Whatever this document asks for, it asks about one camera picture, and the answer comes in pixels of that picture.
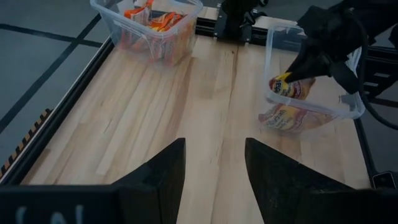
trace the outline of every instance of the orange snack packet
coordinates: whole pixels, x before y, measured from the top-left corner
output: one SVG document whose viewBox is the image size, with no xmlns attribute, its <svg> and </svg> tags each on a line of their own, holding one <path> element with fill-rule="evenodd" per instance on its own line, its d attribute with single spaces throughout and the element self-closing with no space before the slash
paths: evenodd
<svg viewBox="0 0 398 224">
<path fill-rule="evenodd" d="M 183 18 L 184 15 L 169 12 L 151 20 L 148 27 L 157 32 L 165 32 Z M 187 49 L 189 49 L 188 46 L 190 46 L 193 39 L 192 35 L 195 35 L 194 27 L 195 22 L 193 21 L 179 28 L 175 35 L 164 39 L 156 37 L 148 39 L 141 38 L 133 44 L 132 48 L 136 51 L 143 51 L 150 48 L 152 61 L 164 58 L 166 64 L 174 65 L 185 55 Z"/>
<path fill-rule="evenodd" d="M 124 17 L 146 26 L 149 23 L 149 15 L 152 10 L 153 2 L 154 0 L 148 0 L 140 8 L 124 11 Z"/>
<path fill-rule="evenodd" d="M 146 26 L 149 23 L 149 16 L 152 11 L 153 2 L 154 0 L 148 0 L 142 7 L 124 11 L 124 17 Z M 131 42 L 134 42 L 134 34 L 131 34 L 129 31 L 122 30 L 121 46 L 123 48 L 128 48 Z"/>
</svg>

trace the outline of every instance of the chip bag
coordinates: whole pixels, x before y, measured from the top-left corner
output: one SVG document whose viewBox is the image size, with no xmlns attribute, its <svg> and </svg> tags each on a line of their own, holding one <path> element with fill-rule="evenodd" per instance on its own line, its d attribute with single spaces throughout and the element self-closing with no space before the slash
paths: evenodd
<svg viewBox="0 0 398 224">
<path fill-rule="evenodd" d="M 301 133 L 329 123 L 334 117 L 328 114 L 278 104 L 265 114 L 259 114 L 258 119 L 261 124 L 270 128 L 290 133 Z"/>
<path fill-rule="evenodd" d="M 290 72 L 279 75 L 269 81 L 269 87 L 278 95 L 298 100 L 305 100 L 315 83 L 315 78 L 307 78 L 291 83 L 285 82 Z M 290 133 L 301 133 L 318 128 L 334 119 L 328 114 L 277 104 L 264 114 L 259 114 L 258 120 L 264 126 Z"/>
<path fill-rule="evenodd" d="M 149 23 L 149 16 L 152 12 L 152 4 L 154 0 L 148 0 L 142 7 L 138 7 L 136 9 L 129 9 L 124 11 L 124 17 L 138 22 L 142 25 L 148 25 Z M 135 42 L 136 37 L 134 34 L 130 33 L 129 31 L 122 30 L 121 36 L 121 46 L 122 48 L 129 48 L 131 42 Z"/>
<path fill-rule="evenodd" d="M 185 16 L 169 12 L 150 21 L 148 27 L 157 31 L 170 30 Z M 163 39 L 157 37 L 141 37 L 132 45 L 134 51 L 150 50 L 152 61 L 164 59 L 167 65 L 175 65 L 191 49 L 195 40 L 195 21 L 190 21 L 179 27 L 175 34 Z"/>
<path fill-rule="evenodd" d="M 310 93 L 312 85 L 315 83 L 315 78 L 307 78 L 304 80 L 287 83 L 285 82 L 285 79 L 290 74 L 290 72 L 287 72 L 269 80 L 269 87 L 274 93 L 277 93 L 281 96 L 305 100 Z"/>
</svg>

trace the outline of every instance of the wooden tabletop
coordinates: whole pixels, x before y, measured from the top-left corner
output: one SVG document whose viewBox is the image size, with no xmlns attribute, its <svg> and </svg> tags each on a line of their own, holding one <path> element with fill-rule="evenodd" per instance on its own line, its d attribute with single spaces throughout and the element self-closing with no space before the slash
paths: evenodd
<svg viewBox="0 0 398 224">
<path fill-rule="evenodd" d="M 274 20 L 263 17 L 256 26 Z M 264 57 L 264 47 L 198 36 L 192 55 L 162 72 L 116 46 L 23 184 L 112 183 L 184 137 L 178 222 L 262 223 L 244 161 L 245 138 L 252 137 L 349 186 L 369 187 L 352 120 L 313 142 L 258 128 Z"/>
</svg>

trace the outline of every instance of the clear plastic bin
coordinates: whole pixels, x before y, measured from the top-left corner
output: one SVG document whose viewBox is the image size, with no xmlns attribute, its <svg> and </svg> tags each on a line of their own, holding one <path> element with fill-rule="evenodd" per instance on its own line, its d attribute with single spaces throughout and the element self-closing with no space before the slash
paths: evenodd
<svg viewBox="0 0 398 224">
<path fill-rule="evenodd" d="M 144 62 L 176 65 L 192 51 L 195 26 L 203 4 L 199 0 L 153 0 L 152 7 L 125 17 L 127 10 L 139 9 L 147 0 L 90 0 L 111 33 L 115 46 L 128 50 Z M 169 30 L 158 32 L 149 27 L 153 19 L 167 12 L 183 15 Z"/>
<path fill-rule="evenodd" d="M 299 26 L 274 24 L 268 30 L 264 74 L 265 99 L 261 100 L 258 120 L 263 128 L 282 134 L 317 133 L 339 119 L 355 119 L 364 113 L 359 93 L 349 95 L 328 76 L 316 77 L 304 100 L 281 96 L 271 90 L 270 80 L 286 72 L 306 38 Z M 355 71 L 361 49 L 350 54 L 346 64 Z"/>
</svg>

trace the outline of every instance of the floor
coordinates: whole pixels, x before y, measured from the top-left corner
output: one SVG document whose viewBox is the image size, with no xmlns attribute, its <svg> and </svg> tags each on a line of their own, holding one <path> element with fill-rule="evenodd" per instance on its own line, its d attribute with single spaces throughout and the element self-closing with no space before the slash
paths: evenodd
<svg viewBox="0 0 398 224">
<path fill-rule="evenodd" d="M 297 20 L 310 5 L 338 0 L 270 0 L 272 17 Z M 215 7 L 217 0 L 204 0 Z M 390 47 L 388 33 L 377 45 Z M 3 0 L 0 2 L 0 161 L 14 151 L 46 108 L 54 108 L 108 36 L 89 0 Z M 382 94 L 398 100 L 398 85 Z M 398 123 L 398 109 L 375 106 Z M 398 172 L 397 131 L 362 117 L 377 170 Z"/>
</svg>

